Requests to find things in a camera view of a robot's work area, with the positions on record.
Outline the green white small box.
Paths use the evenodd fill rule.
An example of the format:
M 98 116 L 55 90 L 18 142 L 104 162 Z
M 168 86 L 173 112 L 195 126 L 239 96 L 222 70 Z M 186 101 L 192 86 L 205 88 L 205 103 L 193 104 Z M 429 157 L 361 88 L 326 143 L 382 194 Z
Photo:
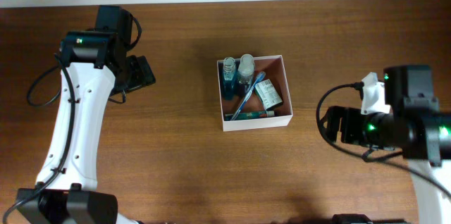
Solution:
M 269 79 L 257 83 L 254 91 L 265 110 L 272 110 L 283 104 L 282 98 Z

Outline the teal toothpaste tube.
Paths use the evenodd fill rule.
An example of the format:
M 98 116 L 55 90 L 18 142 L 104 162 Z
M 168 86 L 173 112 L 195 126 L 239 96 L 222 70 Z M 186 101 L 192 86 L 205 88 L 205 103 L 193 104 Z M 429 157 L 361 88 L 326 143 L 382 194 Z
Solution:
M 254 111 L 254 112 L 246 112 L 240 113 L 235 120 L 251 120 L 258 118 L 270 118 L 274 117 L 276 113 L 274 111 Z

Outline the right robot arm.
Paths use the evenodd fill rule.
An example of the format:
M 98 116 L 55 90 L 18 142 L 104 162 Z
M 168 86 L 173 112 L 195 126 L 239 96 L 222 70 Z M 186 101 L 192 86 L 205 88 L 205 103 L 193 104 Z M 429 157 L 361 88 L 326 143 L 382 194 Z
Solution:
M 428 65 L 385 68 L 343 85 L 359 92 L 360 108 L 331 106 L 316 115 L 334 149 L 412 177 L 420 223 L 450 222 L 450 114 L 440 111 Z

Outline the purple foam pump bottle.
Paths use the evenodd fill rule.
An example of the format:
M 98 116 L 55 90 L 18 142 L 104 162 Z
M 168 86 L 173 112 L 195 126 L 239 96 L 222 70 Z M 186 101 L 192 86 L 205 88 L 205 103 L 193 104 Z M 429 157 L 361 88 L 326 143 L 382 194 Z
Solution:
M 254 79 L 254 57 L 251 54 L 244 54 L 240 58 L 240 64 L 237 69 L 237 94 L 240 97 L 246 95 L 252 86 Z

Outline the blue white toothbrush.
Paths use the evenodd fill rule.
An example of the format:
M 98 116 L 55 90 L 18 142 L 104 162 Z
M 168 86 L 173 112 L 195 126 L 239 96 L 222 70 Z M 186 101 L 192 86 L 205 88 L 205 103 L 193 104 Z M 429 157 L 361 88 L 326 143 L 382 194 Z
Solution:
M 258 83 L 260 83 L 264 78 L 266 77 L 266 73 L 264 71 L 260 72 L 257 74 L 254 83 L 252 84 L 252 86 L 249 88 L 249 90 L 247 91 L 246 95 L 244 96 L 244 98 L 242 99 L 242 101 L 240 102 L 240 105 L 238 106 L 237 110 L 234 112 L 233 116 L 231 117 L 230 121 L 234 121 L 239 114 L 241 113 L 241 111 L 243 110 L 243 108 L 245 107 L 245 104 L 247 103 L 247 101 L 250 99 L 252 92 L 254 91 L 254 88 L 256 87 L 256 85 Z

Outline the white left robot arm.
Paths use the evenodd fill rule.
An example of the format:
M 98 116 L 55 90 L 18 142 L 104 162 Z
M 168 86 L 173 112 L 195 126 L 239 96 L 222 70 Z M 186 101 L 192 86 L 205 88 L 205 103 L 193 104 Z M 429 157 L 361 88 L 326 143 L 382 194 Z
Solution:
M 106 105 L 113 95 L 150 86 L 156 78 L 143 56 L 130 55 L 141 30 L 120 6 L 100 6 L 95 26 L 70 31 L 56 54 L 60 99 L 49 151 L 32 189 L 20 188 L 6 212 L 29 223 L 131 223 L 112 194 L 97 191 L 97 152 Z

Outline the teal mouthwash bottle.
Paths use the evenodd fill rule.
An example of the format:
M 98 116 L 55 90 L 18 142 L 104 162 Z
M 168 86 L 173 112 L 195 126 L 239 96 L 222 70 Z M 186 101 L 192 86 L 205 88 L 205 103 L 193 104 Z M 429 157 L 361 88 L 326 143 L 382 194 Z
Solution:
M 222 90 L 223 98 L 226 100 L 231 100 L 235 94 L 236 73 L 235 59 L 232 57 L 225 58 L 222 70 Z

